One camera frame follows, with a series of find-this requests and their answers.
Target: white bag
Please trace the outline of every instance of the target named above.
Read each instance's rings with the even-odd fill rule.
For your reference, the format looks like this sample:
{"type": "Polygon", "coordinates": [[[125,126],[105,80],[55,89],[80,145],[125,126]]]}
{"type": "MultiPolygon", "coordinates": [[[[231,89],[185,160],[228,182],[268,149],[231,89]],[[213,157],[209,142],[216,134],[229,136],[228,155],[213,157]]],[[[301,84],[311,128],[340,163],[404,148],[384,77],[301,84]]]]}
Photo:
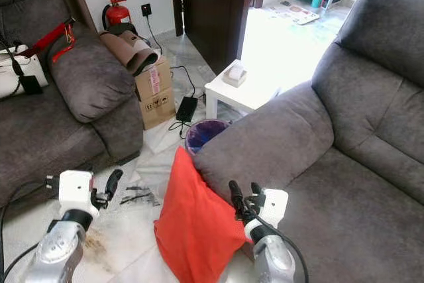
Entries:
{"type": "MultiPolygon", "coordinates": [[[[25,44],[18,46],[17,51],[15,47],[10,48],[9,50],[13,53],[23,52],[28,48],[25,44]]],[[[21,66],[22,72],[25,76],[35,76],[38,80],[38,83],[41,87],[48,85],[46,76],[42,71],[40,61],[36,54],[30,58],[25,58],[24,56],[15,56],[15,60],[21,66]]],[[[12,68],[11,57],[7,54],[6,49],[0,51],[0,98],[9,96],[16,90],[18,86],[19,77],[16,75],[15,71],[12,68]]],[[[19,89],[16,94],[24,93],[24,88],[22,85],[19,86],[19,89]]]]}

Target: sofa armrest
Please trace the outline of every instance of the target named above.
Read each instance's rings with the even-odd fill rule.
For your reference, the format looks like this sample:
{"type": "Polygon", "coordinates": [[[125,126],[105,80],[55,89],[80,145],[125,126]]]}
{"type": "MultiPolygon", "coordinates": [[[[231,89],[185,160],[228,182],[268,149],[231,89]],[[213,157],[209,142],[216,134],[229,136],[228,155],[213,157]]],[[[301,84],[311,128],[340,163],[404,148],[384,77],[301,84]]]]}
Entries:
{"type": "Polygon", "coordinates": [[[56,63],[52,57],[68,46],[64,37],[48,53],[50,73],[74,117],[88,123],[134,94],[134,78],[88,28],[76,23],[75,47],[56,63]]]}
{"type": "Polygon", "coordinates": [[[250,183],[282,188],[333,144],[330,117],[310,82],[273,99],[209,141],[195,156],[196,168],[230,203],[229,180],[245,194],[250,183]]]}
{"type": "Polygon", "coordinates": [[[91,125],[105,143],[114,162],[132,155],[143,145],[141,109],[135,94],[112,112],[92,121],[91,125]]]}

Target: purple trash can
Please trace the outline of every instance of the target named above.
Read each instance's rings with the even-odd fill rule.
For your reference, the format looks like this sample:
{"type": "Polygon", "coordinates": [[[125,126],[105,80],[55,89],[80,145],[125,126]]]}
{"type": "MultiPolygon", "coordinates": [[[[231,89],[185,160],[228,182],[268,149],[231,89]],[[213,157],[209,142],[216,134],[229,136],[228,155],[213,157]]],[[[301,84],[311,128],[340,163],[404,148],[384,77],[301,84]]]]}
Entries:
{"type": "Polygon", "coordinates": [[[230,124],[220,119],[204,119],[192,125],[185,136],[185,149],[191,157],[201,150],[204,144],[224,131],[230,124]]]}

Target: red pillow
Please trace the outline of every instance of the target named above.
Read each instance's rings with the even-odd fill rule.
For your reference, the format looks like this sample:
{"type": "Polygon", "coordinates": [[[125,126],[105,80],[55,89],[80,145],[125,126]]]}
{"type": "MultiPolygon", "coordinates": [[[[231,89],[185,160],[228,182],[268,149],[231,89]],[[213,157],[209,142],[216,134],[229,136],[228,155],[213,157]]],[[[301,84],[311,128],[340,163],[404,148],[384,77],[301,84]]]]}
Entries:
{"type": "Polygon", "coordinates": [[[216,283],[246,241],[234,208],[206,186],[182,147],[154,232],[162,257],[182,283],[216,283]]]}

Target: wooden door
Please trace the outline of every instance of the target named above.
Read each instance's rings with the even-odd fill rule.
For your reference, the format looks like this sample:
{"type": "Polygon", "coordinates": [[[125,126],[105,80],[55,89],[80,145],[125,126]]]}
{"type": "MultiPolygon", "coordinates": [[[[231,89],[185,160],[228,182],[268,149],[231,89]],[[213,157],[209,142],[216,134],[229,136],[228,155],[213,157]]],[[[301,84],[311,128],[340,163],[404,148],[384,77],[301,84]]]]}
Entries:
{"type": "Polygon", "coordinates": [[[241,57],[249,2],[183,0],[184,31],[216,74],[241,57]]]}

